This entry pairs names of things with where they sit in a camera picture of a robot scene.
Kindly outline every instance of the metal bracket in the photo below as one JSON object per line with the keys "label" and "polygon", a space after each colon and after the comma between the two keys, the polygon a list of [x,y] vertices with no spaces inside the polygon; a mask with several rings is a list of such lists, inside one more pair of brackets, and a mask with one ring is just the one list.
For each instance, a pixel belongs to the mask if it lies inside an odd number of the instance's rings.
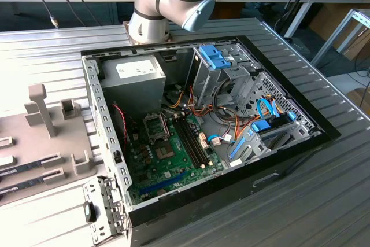
{"label": "metal bracket", "polygon": [[115,184],[114,179],[98,176],[83,186],[85,200],[96,213],[96,221],[90,224],[94,244],[128,231],[128,218]]}

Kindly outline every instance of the slotted aluminum surface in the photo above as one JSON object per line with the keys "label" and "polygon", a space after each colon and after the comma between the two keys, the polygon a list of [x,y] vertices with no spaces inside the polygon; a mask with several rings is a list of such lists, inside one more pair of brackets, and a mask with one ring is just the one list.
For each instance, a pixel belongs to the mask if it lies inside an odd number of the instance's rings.
{"label": "slotted aluminum surface", "polygon": [[[175,41],[248,36],[342,136],[287,178],[151,246],[367,246],[369,119],[255,19],[209,21],[193,34],[176,25],[171,27]],[[2,87],[1,99],[7,100],[6,108],[0,108],[2,115],[23,111],[23,88],[29,82],[45,83],[48,105],[73,97],[87,109],[79,51],[128,44],[120,26],[0,33],[0,85],[6,86]],[[88,110],[84,117],[95,159],[99,160]],[[100,165],[99,174],[103,173]],[[3,245],[92,246],[82,208],[80,185],[84,182],[0,207],[0,219],[6,219],[0,220]],[[124,244],[124,238],[118,238],[106,246]]]}

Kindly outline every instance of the chip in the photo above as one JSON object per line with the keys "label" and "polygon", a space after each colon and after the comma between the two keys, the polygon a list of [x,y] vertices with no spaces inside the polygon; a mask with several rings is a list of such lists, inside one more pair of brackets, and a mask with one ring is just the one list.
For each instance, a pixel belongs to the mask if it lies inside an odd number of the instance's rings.
{"label": "chip", "polygon": [[175,152],[173,151],[173,148],[169,141],[159,142],[155,144],[154,150],[156,151],[159,160],[172,157],[175,155]]}
{"label": "chip", "polygon": [[144,180],[147,180],[147,179],[148,179],[148,175],[147,174],[138,175],[138,180],[140,182],[143,182]]}

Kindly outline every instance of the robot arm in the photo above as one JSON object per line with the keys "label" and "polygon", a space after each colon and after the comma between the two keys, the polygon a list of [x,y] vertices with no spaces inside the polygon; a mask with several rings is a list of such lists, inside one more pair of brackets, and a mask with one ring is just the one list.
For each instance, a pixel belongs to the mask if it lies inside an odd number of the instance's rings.
{"label": "robot arm", "polygon": [[139,43],[160,43],[168,39],[168,20],[194,32],[208,20],[214,0],[135,0],[129,34]]}

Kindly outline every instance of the yellow wire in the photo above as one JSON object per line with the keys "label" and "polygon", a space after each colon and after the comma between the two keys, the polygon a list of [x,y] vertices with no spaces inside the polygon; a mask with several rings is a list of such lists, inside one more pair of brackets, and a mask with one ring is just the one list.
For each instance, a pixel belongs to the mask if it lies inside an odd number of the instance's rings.
{"label": "yellow wire", "polygon": [[279,113],[284,113],[284,111],[282,111],[282,110],[280,109],[279,105],[276,103],[276,100],[275,100],[274,98],[273,98],[272,100],[273,100],[273,101],[275,101],[277,111],[278,111]]}
{"label": "yellow wire", "polygon": [[170,108],[176,108],[176,107],[178,107],[179,105],[180,105],[180,103],[181,103],[181,97],[183,96],[183,92],[181,92],[181,94],[180,94],[180,96],[179,96],[179,99],[177,100],[177,102],[174,104],[174,105],[171,105],[171,106],[169,106]]}
{"label": "yellow wire", "polygon": [[[269,112],[269,111],[266,111],[266,112],[264,112],[264,113],[263,113],[263,115],[264,115],[264,116],[265,116],[265,115],[267,115],[267,114],[270,114],[270,112]],[[255,118],[250,122],[250,124],[251,124],[253,121],[258,120],[260,117],[261,117],[260,115],[258,115],[257,117],[255,117]],[[238,138],[237,138],[237,139],[239,139],[239,138],[240,138],[240,136],[243,134],[244,130],[245,130],[248,126],[245,126],[245,127],[243,127],[243,128],[242,128],[242,130],[238,133]]]}

